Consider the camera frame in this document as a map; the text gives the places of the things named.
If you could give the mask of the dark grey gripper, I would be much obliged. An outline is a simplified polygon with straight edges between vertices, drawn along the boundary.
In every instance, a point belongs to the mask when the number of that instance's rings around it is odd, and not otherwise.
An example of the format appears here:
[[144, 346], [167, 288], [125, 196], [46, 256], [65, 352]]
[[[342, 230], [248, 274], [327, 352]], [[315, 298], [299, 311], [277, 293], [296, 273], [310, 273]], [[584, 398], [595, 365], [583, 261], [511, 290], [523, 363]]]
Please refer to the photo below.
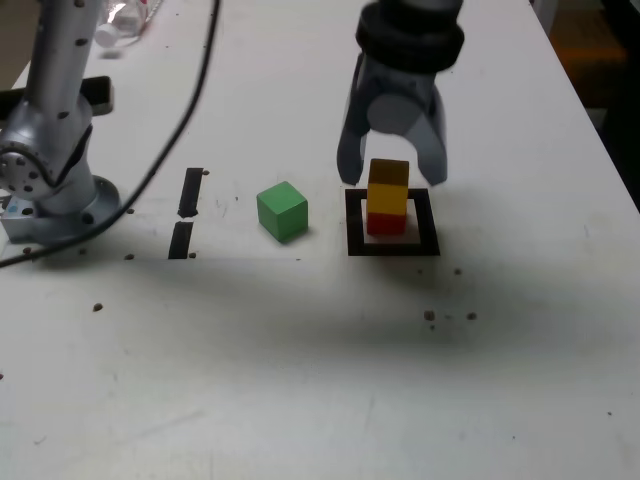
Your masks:
[[408, 141], [431, 186], [447, 180], [446, 124], [435, 79], [435, 73], [406, 72], [358, 56], [336, 155], [343, 183], [359, 182], [370, 129]]

